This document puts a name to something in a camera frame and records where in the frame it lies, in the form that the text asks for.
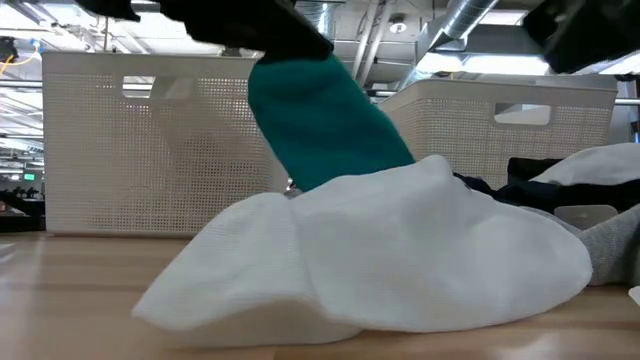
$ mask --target wooden table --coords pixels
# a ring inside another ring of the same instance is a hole
[[[0,359],[640,359],[640,307],[588,289],[513,324],[442,334],[365,332],[323,346],[189,348],[129,317],[184,240],[0,234]]]

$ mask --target teal fabric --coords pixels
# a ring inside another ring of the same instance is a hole
[[[258,62],[249,78],[249,105],[302,191],[342,175],[414,163],[391,120],[333,55]]]

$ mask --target ceiling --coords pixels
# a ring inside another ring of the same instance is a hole
[[[518,9],[530,9],[539,0],[504,0],[484,23],[514,25],[523,15]],[[394,13],[404,13],[406,31],[384,32],[369,82],[391,83],[407,74],[414,61],[414,41],[422,26],[444,13],[446,0],[396,0]],[[368,0],[338,1],[335,5],[335,54],[351,66],[358,47],[357,33],[369,7]],[[224,47],[191,40],[181,23],[160,13],[140,13],[139,23],[106,22],[91,15],[72,1],[0,0],[0,36],[15,37],[20,66],[9,66],[0,76],[0,170],[42,166],[42,94],[38,86],[3,86],[17,81],[42,79],[40,51],[112,51],[145,54],[199,54],[220,56]],[[253,51],[243,56],[255,57]],[[144,79],[133,79],[144,82]]]

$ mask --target white perforated bin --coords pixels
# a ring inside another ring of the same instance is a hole
[[[615,96],[610,89],[430,79],[407,87],[380,108],[416,159],[443,155],[456,172],[482,177],[498,188],[507,182],[511,157],[564,158],[603,145]],[[547,107],[502,113],[502,104]],[[547,122],[538,122],[544,125],[531,124],[545,112]],[[516,124],[498,123],[505,118]]]
[[[45,53],[47,229],[187,236],[236,201],[284,191],[286,174],[247,104],[252,66]],[[123,95],[125,76],[155,76],[151,96]]]

